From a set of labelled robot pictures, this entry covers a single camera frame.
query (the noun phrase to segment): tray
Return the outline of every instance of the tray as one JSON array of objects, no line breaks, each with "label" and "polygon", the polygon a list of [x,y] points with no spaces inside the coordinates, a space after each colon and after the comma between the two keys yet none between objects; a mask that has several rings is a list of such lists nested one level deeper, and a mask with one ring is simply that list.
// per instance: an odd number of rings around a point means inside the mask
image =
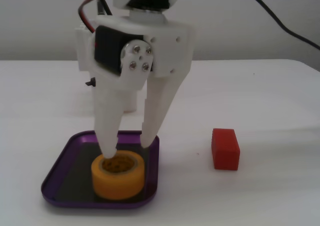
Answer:
[{"label": "tray", "polygon": [[119,131],[118,150],[140,154],[145,162],[145,186],[135,197],[106,200],[95,195],[91,179],[91,163],[101,154],[94,131],[82,132],[70,138],[41,186],[44,199],[58,207],[131,209],[150,202],[157,190],[159,168],[159,138],[148,149],[140,145],[141,131]]}]

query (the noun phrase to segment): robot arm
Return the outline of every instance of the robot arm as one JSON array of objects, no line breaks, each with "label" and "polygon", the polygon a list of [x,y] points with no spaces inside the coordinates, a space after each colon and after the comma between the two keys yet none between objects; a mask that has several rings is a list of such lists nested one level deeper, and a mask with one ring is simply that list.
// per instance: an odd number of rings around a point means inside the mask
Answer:
[{"label": "robot arm", "polygon": [[190,26],[168,22],[162,14],[176,0],[113,2],[130,9],[130,16],[98,16],[93,34],[77,29],[79,66],[87,65],[86,70],[96,79],[92,88],[94,129],[105,158],[114,156],[126,104],[146,81],[140,138],[143,147],[153,142],[190,71],[195,40]]}]

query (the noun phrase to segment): red wire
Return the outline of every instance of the red wire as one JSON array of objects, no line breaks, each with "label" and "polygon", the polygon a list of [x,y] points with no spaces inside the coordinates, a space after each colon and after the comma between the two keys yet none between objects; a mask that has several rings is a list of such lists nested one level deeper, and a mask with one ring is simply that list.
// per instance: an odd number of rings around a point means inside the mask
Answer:
[{"label": "red wire", "polygon": [[84,25],[89,29],[89,31],[91,31],[92,33],[94,33],[96,30],[94,29],[94,27],[90,24],[90,22],[88,21],[88,19],[86,18],[85,14],[84,14],[84,6],[90,2],[92,2],[93,0],[85,0],[81,6],[78,9],[78,13],[79,16],[82,20],[82,22],[84,23]]}]

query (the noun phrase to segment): cable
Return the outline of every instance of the cable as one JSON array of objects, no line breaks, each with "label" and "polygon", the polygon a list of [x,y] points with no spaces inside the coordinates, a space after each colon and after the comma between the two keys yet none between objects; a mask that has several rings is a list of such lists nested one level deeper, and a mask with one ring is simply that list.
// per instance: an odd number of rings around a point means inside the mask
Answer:
[{"label": "cable", "polygon": [[98,16],[105,15],[105,10],[100,0],[97,0],[96,2],[96,9],[97,9]]},{"label": "cable", "polygon": [[313,46],[314,48],[320,50],[320,46],[317,45],[316,43],[308,40],[307,38],[304,38],[300,35],[298,35],[297,33],[294,33],[293,31],[289,30],[281,21],[280,19],[273,13],[273,11],[262,1],[262,0],[255,0],[256,2],[258,2],[264,9],[266,12],[268,12],[268,14],[275,20],[275,22],[285,31],[287,32],[289,35]]},{"label": "cable", "polygon": [[94,33],[96,30],[94,29],[94,27],[90,24],[89,20],[87,19],[87,17],[84,14],[84,6],[90,2],[92,2],[93,0],[85,0],[79,7],[78,9],[78,13],[79,16],[82,20],[82,22],[84,23],[84,25],[88,28],[89,31],[91,31],[92,33]]},{"label": "cable", "polygon": [[103,9],[105,10],[106,14],[108,16],[112,16],[112,13],[110,11],[110,8],[106,2],[106,0],[99,0],[100,1],[100,4],[102,5]]}]

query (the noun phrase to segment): black cable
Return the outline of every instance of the black cable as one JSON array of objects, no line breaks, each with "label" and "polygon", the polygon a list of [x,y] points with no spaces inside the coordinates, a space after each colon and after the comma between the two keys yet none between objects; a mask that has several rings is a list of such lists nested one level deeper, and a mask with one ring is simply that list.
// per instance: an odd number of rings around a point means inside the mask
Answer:
[{"label": "black cable", "polygon": [[99,1],[100,1],[101,5],[102,5],[103,9],[105,10],[106,14],[108,16],[112,16],[112,12],[110,11],[110,8],[109,8],[106,0],[99,0]]},{"label": "black cable", "polygon": [[100,0],[97,0],[97,2],[96,2],[96,8],[97,8],[98,15],[104,15],[104,14],[105,14],[104,7],[102,6]]},{"label": "black cable", "polygon": [[308,40],[307,38],[304,38],[300,35],[298,35],[297,33],[294,33],[293,31],[289,30],[281,21],[280,19],[273,13],[273,11],[262,1],[262,0],[255,0],[256,2],[258,2],[264,9],[266,12],[268,12],[268,14],[275,20],[275,22],[285,31],[287,32],[289,35],[313,46],[314,48],[320,50],[320,46],[317,45],[316,43]]}]

